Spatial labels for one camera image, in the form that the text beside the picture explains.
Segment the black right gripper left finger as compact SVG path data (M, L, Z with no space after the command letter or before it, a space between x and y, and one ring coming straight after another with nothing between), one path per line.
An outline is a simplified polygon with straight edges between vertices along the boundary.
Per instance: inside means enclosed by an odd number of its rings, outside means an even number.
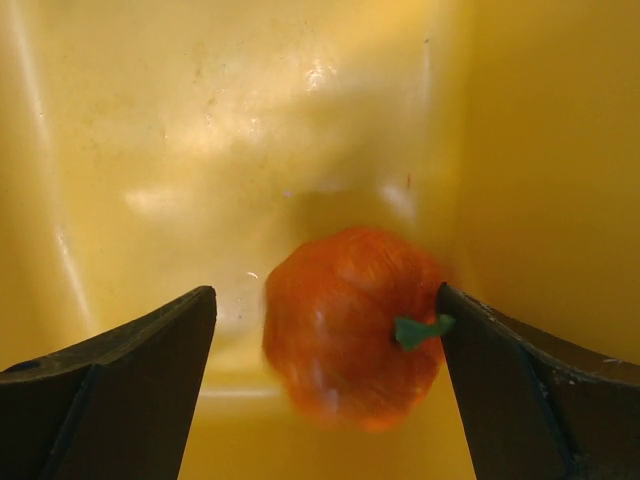
M200 286L2 371L2 478L177 478L215 324Z

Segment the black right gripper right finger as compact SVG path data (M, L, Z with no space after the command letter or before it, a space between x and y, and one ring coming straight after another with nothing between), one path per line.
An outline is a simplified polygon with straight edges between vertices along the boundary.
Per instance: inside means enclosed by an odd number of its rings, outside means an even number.
M479 479L636 479L639 367L508 317L447 284L436 310Z

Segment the small orange pumpkin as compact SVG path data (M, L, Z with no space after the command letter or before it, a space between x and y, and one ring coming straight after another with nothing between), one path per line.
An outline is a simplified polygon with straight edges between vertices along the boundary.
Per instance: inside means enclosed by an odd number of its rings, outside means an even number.
M292 404L322 425L400 423L444 361L442 267L384 229L350 227L298 247L264 286L262 350Z

